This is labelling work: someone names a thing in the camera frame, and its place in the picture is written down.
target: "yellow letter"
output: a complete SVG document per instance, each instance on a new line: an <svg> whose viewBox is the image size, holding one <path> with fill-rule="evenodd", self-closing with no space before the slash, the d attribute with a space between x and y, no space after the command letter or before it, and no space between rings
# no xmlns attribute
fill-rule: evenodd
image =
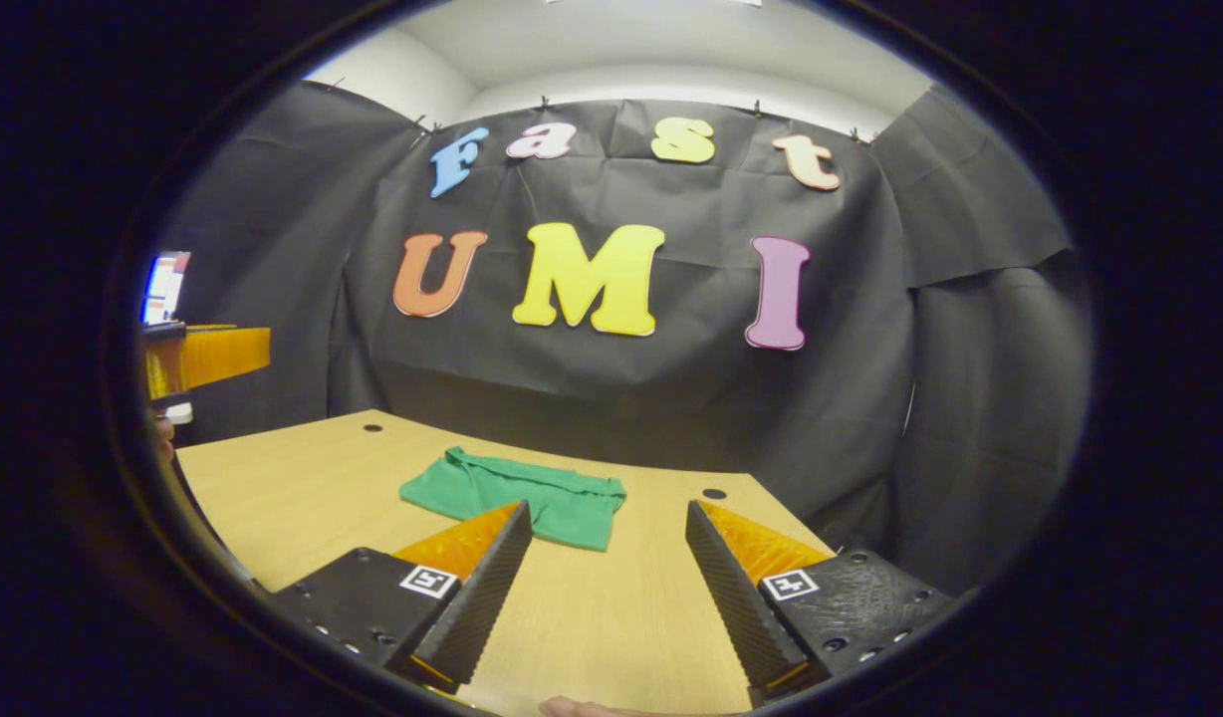
<svg viewBox="0 0 1223 717"><path fill-rule="evenodd" d="M657 122L657 137L652 139L652 150L657 158L674 159L676 163L703 163L713 158L713 127L704 120L687 117L665 117Z"/></svg>
<svg viewBox="0 0 1223 717"><path fill-rule="evenodd" d="M585 318L589 305L603 291L603 305L589 314L593 328L604 333L649 335L657 319L647 312L647 290L652 283L652 257L665 242L665 232L643 224L625 224L608 236L603 248L589 259L571 224L536 224L528 232L533 242L533 268L523 302L515 306L515 321L533 327L554 323L549 286L558 294L566 325Z"/></svg>

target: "letter m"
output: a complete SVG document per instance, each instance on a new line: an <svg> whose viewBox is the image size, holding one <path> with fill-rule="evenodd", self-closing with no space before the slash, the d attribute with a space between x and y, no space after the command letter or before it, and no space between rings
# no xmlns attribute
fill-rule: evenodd
<svg viewBox="0 0 1223 717"><path fill-rule="evenodd" d="M536 224L528 231L533 242L533 264L528 290L515 306L515 322L534 327L554 323L558 312L550 305L550 288L558 294L566 325L585 318L598 291L603 303L589 314L599 332L625 335L649 335L657 319L647 312L647 291L652 284L652 257L665 242L665 232L643 224L618 228L593 259L585 254L581 239L571 224Z"/></svg>

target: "finger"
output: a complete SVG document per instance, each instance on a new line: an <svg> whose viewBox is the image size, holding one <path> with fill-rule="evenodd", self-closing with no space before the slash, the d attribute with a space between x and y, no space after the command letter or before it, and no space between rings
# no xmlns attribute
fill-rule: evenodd
<svg viewBox="0 0 1223 717"><path fill-rule="evenodd" d="M552 697L539 704L544 717L652 717L649 712L637 708L610 708L594 702L576 702L574 699Z"/></svg>
<svg viewBox="0 0 1223 717"><path fill-rule="evenodd" d="M160 440L174 440L174 422L169 418L157 418L155 431L160 434Z"/></svg>

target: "orange letter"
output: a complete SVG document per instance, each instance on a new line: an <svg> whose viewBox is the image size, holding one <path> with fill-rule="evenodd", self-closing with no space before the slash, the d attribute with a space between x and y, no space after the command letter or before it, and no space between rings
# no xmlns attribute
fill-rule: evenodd
<svg viewBox="0 0 1223 717"><path fill-rule="evenodd" d="M421 277L426 274L430 251L443 243L443 236L437 232L419 232L405 241L404 259L399 264L399 275L394 278L394 307L408 317L429 318L446 312L461 296L465 274L470 272L470 261L475 258L475 250L484 241L488 241L488 235L482 231L453 235L453 240L448 242L453 245L453 262L448 264L443 286L434 294L421 290Z"/></svg>
<svg viewBox="0 0 1223 717"><path fill-rule="evenodd" d="M830 175L819 168L821 159L832 159L834 154L826 147L816 147L811 137L780 137L770 141L770 146L784 149L785 158L789 158L789 174L804 185L824 191L838 190L843 185L838 175Z"/></svg>

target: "purple letter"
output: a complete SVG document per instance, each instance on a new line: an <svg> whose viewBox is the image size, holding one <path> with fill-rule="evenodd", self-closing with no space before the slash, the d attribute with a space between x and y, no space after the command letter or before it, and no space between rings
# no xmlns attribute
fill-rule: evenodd
<svg viewBox="0 0 1223 717"><path fill-rule="evenodd" d="M762 257L762 294L757 321L744 339L759 349L799 350L807 336L797 327L797 285L811 250L777 236L758 236L752 245Z"/></svg>

